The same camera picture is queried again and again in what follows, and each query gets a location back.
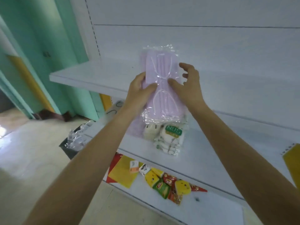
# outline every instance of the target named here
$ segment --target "yellow stripe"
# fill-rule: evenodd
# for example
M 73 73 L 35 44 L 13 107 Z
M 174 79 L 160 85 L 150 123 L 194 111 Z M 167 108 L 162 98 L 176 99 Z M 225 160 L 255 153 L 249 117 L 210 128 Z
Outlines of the yellow stripe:
M 290 171 L 295 185 L 300 190 L 300 144 L 295 144 L 292 149 L 284 154 L 283 160 Z
M 31 75 L 30 71 L 28 70 L 28 68 L 22 61 L 22 59 L 20 57 L 11 56 L 11 55 L 7 55 L 7 57 L 12 62 L 12 64 L 17 68 L 21 77 L 24 79 L 24 81 L 26 82 L 26 84 L 28 85 L 32 93 L 36 96 L 36 98 L 43 104 L 44 108 L 55 113 L 47 97 L 45 96 L 40 86 Z
M 111 98 L 108 95 L 104 95 L 104 94 L 99 94 L 99 95 L 100 95 L 104 110 L 107 111 L 113 105 Z

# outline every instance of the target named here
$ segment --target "floor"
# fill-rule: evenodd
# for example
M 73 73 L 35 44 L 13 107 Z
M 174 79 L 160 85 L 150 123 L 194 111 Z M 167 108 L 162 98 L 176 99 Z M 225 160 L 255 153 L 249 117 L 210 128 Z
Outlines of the floor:
M 16 109 L 0 114 L 0 125 L 7 129 L 0 139 L 1 224 L 15 225 L 25 220 L 41 194 L 69 162 L 58 145 L 70 130 L 82 123 L 86 121 L 80 118 L 70 122 L 28 120 Z M 244 220 L 245 225 L 261 225 L 256 215 L 247 209 L 244 210 Z M 85 224 L 174 223 L 103 182 L 80 223 Z

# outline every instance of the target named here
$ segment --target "lavender face mask pack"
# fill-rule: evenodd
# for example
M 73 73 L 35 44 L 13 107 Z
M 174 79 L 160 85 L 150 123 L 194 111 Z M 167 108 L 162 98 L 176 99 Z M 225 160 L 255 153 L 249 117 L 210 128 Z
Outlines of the lavender face mask pack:
M 157 89 L 149 98 L 142 113 L 145 123 L 180 122 L 184 118 L 186 107 L 167 81 L 173 78 L 182 83 L 178 55 L 173 47 L 168 45 L 144 49 L 141 57 L 141 66 L 146 71 L 143 87 L 157 83 Z

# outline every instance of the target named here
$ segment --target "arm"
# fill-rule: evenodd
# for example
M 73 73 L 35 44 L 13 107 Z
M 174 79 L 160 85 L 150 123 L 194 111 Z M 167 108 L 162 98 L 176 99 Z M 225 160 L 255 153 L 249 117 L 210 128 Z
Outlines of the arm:
M 236 135 L 202 97 L 199 73 L 192 65 L 180 63 L 188 74 L 184 85 L 169 79 L 198 122 L 223 166 L 247 203 L 265 224 L 298 224 L 300 192 L 249 144 Z
M 141 89 L 145 72 L 130 84 L 123 107 L 65 167 L 24 224 L 79 224 L 132 120 L 157 85 Z

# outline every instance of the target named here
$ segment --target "person's left hand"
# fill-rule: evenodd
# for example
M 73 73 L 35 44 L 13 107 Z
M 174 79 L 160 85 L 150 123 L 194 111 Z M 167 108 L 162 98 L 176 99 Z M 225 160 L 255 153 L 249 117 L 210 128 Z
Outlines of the person's left hand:
M 122 107 L 123 110 L 130 110 L 134 117 L 141 112 L 148 98 L 157 88 L 157 84 L 153 83 L 142 89 L 142 81 L 145 76 L 146 72 L 142 72 L 130 83 L 128 94 Z

